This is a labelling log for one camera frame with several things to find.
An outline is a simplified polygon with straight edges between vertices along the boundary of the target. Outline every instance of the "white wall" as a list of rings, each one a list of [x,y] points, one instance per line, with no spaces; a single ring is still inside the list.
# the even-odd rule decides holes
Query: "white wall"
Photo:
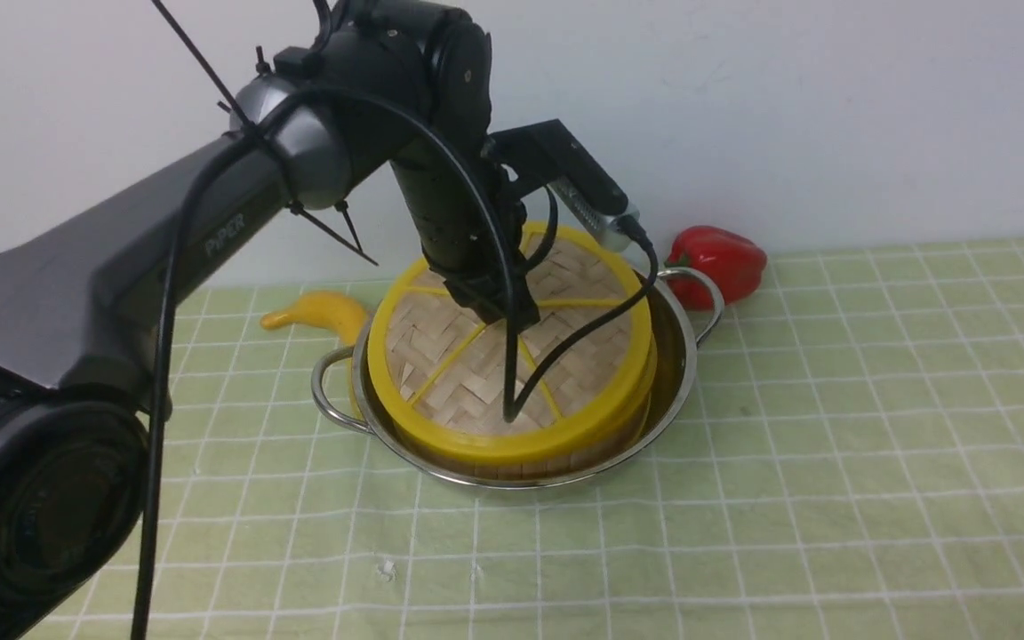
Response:
[[[308,0],[170,5],[232,88],[315,31]],[[695,223],[773,252],[1024,233],[1024,3],[459,5],[495,34],[496,126],[561,118],[664,251]],[[219,134],[216,98],[147,0],[0,0],[0,250]],[[285,215],[216,281],[418,254],[389,173],[350,206],[382,270]]]

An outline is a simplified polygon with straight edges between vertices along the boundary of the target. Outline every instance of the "pot handle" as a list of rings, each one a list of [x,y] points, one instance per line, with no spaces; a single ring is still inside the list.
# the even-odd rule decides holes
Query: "pot handle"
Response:
[[[337,422],[338,426],[352,430],[354,433],[374,434],[374,430],[370,429],[369,422],[359,421],[357,418],[342,414],[341,411],[331,403],[330,398],[327,397],[327,390],[322,385],[322,381],[324,381],[327,374],[327,369],[333,368],[339,361],[349,360],[350,357],[353,357],[353,346],[344,346],[322,356],[318,364],[313,366],[313,372],[310,374],[310,393],[313,394],[313,403],[331,421]]]
[[[724,314],[722,289],[719,289],[717,283],[711,280],[711,276],[707,275],[706,272],[700,272],[696,268],[688,266],[668,266],[664,270],[658,271],[657,276],[663,280],[674,279],[674,276],[685,276],[685,279],[694,280],[698,285],[706,287],[711,292],[711,300],[714,300],[714,314],[711,316],[711,323],[694,339],[695,348],[702,348],[702,343],[711,337],[711,334],[714,333],[714,329],[717,328],[718,323],[722,321],[722,315]]]

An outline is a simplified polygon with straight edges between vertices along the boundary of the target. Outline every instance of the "yellow steamer rim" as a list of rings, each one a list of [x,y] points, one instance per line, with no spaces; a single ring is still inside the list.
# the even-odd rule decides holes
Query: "yellow steamer rim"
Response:
[[[525,224],[521,250],[531,252],[545,231],[544,223]],[[565,281],[561,283],[553,273],[564,275]],[[581,287],[581,279],[587,280],[586,287]],[[606,283],[612,293],[622,295],[577,297],[600,294],[603,287],[596,283]],[[571,333],[551,336],[563,317],[566,325],[578,327],[623,302],[639,287],[641,281],[622,256],[602,250],[585,231],[561,226],[552,254],[528,275],[541,323],[520,337],[519,384],[536,370],[537,357]],[[428,336],[416,335],[415,327],[421,326],[429,328]],[[544,344],[531,344],[534,331]],[[589,370],[594,365],[602,369],[601,361],[582,360],[589,353],[594,355],[591,347],[596,339],[608,337],[630,339],[622,355],[615,353],[615,370],[609,377]],[[589,343],[583,349],[577,345],[565,353],[511,425],[505,425],[501,415],[504,340],[504,324],[483,326],[471,311],[456,306],[426,260],[417,260],[403,272],[374,313],[367,338],[371,384],[402,440],[458,468],[520,475],[532,467],[545,473],[571,466],[581,458],[610,455],[641,437],[656,364],[647,300],[583,340]],[[414,344],[423,353],[415,355]],[[421,360],[421,366],[410,357]],[[455,367],[459,361],[467,361],[473,372],[487,370],[487,376],[462,377],[462,368]],[[581,381],[595,378],[600,381],[598,388],[581,390]],[[460,403],[455,404],[453,398],[461,398]],[[565,413],[561,404],[573,410]],[[443,421],[452,421],[456,428],[444,426]]]

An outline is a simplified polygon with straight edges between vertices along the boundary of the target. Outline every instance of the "yellow banana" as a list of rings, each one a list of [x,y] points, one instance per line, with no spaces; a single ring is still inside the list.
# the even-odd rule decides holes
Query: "yellow banana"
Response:
[[[330,329],[338,334],[344,345],[358,339],[361,328],[369,319],[367,309],[352,297],[338,292],[310,292],[302,294],[288,308],[271,311],[259,321],[260,327],[272,331],[288,325],[308,325]]]

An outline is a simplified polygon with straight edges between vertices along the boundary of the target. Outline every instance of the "yellow plastic rim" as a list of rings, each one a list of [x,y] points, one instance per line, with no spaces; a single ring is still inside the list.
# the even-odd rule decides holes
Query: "yellow plastic rim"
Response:
[[[546,225],[541,222],[528,222],[524,224],[523,230],[524,243],[527,243],[531,236],[544,234]],[[594,253],[614,272],[618,283],[623,285],[625,296],[630,297],[641,287],[633,268],[626,260],[622,256],[603,251],[589,234],[571,227],[560,226],[556,238],[577,244],[585,251]],[[401,296],[413,293],[415,289],[418,292],[427,291],[421,287],[411,287],[411,283],[414,283],[416,276],[427,271],[428,267],[425,259],[419,259],[394,282],[378,311],[374,313],[367,343],[370,381],[374,384],[374,390],[382,408],[386,409],[387,414],[403,432],[410,434],[414,440],[422,442],[424,446],[439,455],[476,465],[516,465],[544,461],[556,455],[571,454],[601,440],[606,434],[614,433],[614,430],[622,426],[618,425],[618,421],[633,414],[643,401],[646,392],[649,392],[650,385],[643,383],[650,380],[647,372],[650,366],[647,359],[650,356],[653,340],[650,339],[650,305],[643,300],[629,312],[631,341],[622,367],[610,378],[600,395],[575,414],[557,419],[551,426],[536,432],[499,437],[456,432],[435,424],[419,414],[409,400],[401,397],[401,393],[394,385],[393,377],[390,376],[385,348],[389,323]],[[541,393],[546,392],[543,382],[537,390]]]

